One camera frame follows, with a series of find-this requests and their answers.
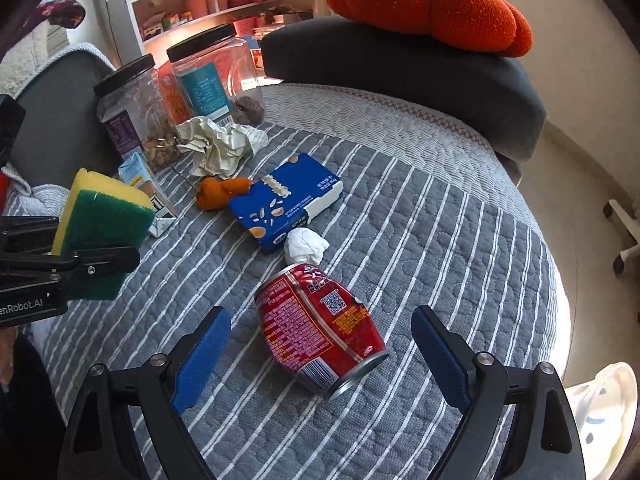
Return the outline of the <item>yellow green sponge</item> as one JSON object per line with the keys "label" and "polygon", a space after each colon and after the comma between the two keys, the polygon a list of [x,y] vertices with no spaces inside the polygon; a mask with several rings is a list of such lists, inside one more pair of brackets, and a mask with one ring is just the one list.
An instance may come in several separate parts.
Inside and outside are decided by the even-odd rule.
{"label": "yellow green sponge", "polygon": [[[51,254],[62,256],[74,250],[120,246],[139,251],[154,217],[155,209],[145,192],[81,168],[67,197]],[[113,300],[128,274],[70,284],[67,297]]]}

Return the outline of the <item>light blue milk carton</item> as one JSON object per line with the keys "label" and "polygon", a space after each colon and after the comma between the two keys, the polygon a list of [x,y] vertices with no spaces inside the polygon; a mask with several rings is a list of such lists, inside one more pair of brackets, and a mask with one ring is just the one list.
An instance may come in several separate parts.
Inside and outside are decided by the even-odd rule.
{"label": "light blue milk carton", "polygon": [[132,153],[118,168],[118,177],[122,182],[145,192],[154,209],[155,217],[149,228],[152,237],[164,235],[177,221],[177,211],[160,188],[160,182],[152,173],[142,154]]}

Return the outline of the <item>blue white snack box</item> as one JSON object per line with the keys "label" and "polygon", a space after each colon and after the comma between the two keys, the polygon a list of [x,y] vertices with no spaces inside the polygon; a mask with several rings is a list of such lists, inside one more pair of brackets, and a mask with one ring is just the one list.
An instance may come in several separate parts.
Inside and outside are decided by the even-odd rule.
{"label": "blue white snack box", "polygon": [[307,153],[296,153],[232,198],[235,218],[267,254],[281,248],[288,232],[304,228],[334,204],[344,184]]}

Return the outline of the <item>crushed red drink can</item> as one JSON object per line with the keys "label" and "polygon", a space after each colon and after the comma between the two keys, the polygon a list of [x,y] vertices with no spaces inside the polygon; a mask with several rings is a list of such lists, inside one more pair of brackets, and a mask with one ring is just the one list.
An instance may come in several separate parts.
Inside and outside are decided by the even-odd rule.
{"label": "crushed red drink can", "polygon": [[316,266],[287,266],[254,300],[272,356],[317,396],[340,396],[388,357],[367,307]]}

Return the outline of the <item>white trash bin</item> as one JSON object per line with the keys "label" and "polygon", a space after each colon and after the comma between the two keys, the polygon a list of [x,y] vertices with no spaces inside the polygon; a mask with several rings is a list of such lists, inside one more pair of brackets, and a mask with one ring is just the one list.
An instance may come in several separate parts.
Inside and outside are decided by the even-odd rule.
{"label": "white trash bin", "polygon": [[586,478],[609,479],[623,458],[638,410],[637,378],[625,362],[613,363],[565,389],[582,447]]}

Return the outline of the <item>orange peel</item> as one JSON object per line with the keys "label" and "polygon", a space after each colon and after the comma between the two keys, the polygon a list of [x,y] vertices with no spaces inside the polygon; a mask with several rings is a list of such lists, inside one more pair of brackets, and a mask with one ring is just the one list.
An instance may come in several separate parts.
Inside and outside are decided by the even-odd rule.
{"label": "orange peel", "polygon": [[201,210],[221,210],[226,208],[232,198],[250,192],[253,181],[243,177],[219,180],[206,177],[201,180],[196,193],[196,204]]}

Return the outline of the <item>purple label nut jar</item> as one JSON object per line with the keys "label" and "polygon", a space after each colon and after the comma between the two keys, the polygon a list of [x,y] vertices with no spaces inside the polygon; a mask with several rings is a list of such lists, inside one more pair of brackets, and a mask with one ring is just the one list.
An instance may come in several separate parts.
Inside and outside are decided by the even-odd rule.
{"label": "purple label nut jar", "polygon": [[140,153],[153,172],[160,172],[181,158],[152,54],[115,70],[93,92],[96,116],[123,159]]}

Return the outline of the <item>crumpled cream paper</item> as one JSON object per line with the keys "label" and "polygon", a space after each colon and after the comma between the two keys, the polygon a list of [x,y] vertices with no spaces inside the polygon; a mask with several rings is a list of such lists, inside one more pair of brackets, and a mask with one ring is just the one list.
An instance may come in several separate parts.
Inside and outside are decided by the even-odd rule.
{"label": "crumpled cream paper", "polygon": [[192,156],[194,177],[232,178],[242,160],[255,156],[269,142],[262,129],[235,122],[218,125],[204,116],[178,125],[177,133],[179,151]]}

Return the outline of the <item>crumpled white tissue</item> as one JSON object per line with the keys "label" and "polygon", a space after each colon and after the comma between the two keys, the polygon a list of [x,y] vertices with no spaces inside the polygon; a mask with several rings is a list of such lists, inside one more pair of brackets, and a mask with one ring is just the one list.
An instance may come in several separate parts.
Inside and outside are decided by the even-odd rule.
{"label": "crumpled white tissue", "polygon": [[283,251],[287,264],[308,263],[318,266],[330,244],[321,235],[308,228],[295,228],[288,232]]}

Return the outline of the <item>teal label macadamia jar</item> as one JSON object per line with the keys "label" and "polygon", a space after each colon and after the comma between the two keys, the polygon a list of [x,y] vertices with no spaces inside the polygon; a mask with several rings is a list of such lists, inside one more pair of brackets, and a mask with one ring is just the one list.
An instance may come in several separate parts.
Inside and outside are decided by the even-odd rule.
{"label": "teal label macadamia jar", "polygon": [[266,106],[250,46],[221,24],[166,50],[171,73],[194,116],[217,124],[259,126]]}

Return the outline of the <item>striped grey quilted cover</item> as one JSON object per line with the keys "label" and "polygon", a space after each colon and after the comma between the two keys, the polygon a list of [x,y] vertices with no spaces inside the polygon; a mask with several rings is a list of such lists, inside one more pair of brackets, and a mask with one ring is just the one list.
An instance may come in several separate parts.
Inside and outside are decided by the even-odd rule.
{"label": "striped grey quilted cover", "polygon": [[230,211],[205,212],[173,171],[160,175],[177,222],[141,248],[111,301],[77,300],[29,327],[16,400],[1,401],[1,474],[51,478],[82,378],[96,362],[142,364],[213,307],[231,335],[184,422],[221,479],[422,479],[459,420],[410,330],[431,306],[477,351],[565,370],[570,307],[540,227],[488,143],[443,114],[362,91],[266,89],[268,136],[242,162],[260,178],[306,153],[337,174],[340,198],[311,221],[322,269],[369,309],[386,360],[335,400],[313,396],[270,354],[254,297],[285,266]]}

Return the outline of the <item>dark grey sofa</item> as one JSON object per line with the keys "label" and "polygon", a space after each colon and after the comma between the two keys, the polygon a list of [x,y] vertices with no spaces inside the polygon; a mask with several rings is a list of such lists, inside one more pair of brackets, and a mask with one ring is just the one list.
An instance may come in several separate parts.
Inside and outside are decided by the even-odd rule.
{"label": "dark grey sofa", "polygon": [[[262,90],[266,121],[345,131],[372,125],[373,113],[346,108],[349,96],[394,98],[436,110],[485,138],[501,159],[533,157],[546,111],[518,61],[468,53],[430,37],[381,32],[342,18],[286,26],[262,40],[277,84]],[[78,44],[37,68],[16,93],[1,93],[1,158],[31,184],[70,186],[80,167],[110,172],[116,151],[96,119],[94,86],[113,73],[101,52]]]}

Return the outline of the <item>orange pumpkin cushion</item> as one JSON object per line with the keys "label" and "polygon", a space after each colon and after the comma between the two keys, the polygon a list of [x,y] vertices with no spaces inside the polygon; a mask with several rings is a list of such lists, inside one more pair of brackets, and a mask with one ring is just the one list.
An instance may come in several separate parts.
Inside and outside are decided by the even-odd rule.
{"label": "orange pumpkin cushion", "polygon": [[521,58],[533,47],[525,16],[506,0],[326,0],[342,18],[427,35],[457,49]]}

